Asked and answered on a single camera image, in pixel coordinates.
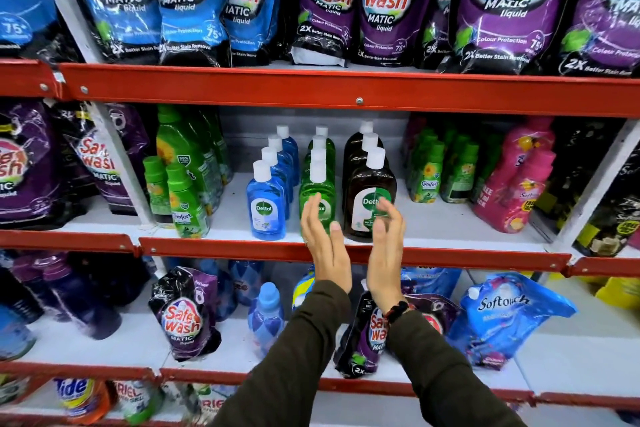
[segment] person's left hand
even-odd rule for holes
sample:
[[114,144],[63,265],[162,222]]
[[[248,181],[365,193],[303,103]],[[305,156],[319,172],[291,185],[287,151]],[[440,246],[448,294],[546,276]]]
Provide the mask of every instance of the person's left hand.
[[351,290],[351,259],[344,247],[344,236],[337,221],[329,225],[330,236],[318,219],[318,205],[322,196],[317,193],[306,203],[300,225],[302,237],[307,243],[316,265],[316,280],[331,280],[349,293]]

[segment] dark brown dettol bottle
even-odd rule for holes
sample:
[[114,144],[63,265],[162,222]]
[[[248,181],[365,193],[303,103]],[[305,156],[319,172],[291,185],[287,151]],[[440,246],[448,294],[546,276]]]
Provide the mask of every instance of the dark brown dettol bottle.
[[380,197],[396,201],[396,177],[385,167],[385,154],[380,147],[371,149],[367,163],[356,169],[347,183],[343,229],[353,240],[371,241],[374,220],[386,215],[378,210]]

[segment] sleeve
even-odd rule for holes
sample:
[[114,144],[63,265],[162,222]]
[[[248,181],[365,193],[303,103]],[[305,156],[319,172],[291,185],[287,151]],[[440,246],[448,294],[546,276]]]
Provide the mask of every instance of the sleeve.
[[391,325],[387,347],[402,363],[423,418],[434,427],[526,427],[420,311],[406,312]]
[[349,309],[348,295],[338,285],[330,280],[316,282],[265,359],[210,425],[307,427],[320,376]]

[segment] person's right hand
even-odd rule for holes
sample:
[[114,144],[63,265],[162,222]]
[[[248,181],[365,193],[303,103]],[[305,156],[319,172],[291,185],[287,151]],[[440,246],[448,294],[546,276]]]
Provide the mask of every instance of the person's right hand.
[[385,211],[389,218],[376,218],[373,222],[373,249],[367,267],[367,287],[376,305],[386,314],[404,300],[400,288],[400,267],[406,223],[400,212],[384,197],[380,198],[378,209]]

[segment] blue safe wash pouch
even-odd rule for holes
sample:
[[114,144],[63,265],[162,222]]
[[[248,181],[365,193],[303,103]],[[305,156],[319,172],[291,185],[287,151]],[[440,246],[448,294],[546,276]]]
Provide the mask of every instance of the blue safe wash pouch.
[[500,369],[529,335],[551,316],[570,318],[577,309],[563,296],[516,272],[489,275],[469,287],[448,342],[475,366]]
[[438,294],[451,298],[462,269],[444,267],[402,267],[400,284],[403,294]]
[[266,44],[276,0],[228,0],[225,26],[231,39],[233,66],[265,66],[269,63]]
[[53,0],[0,0],[0,57],[34,59],[58,30]]

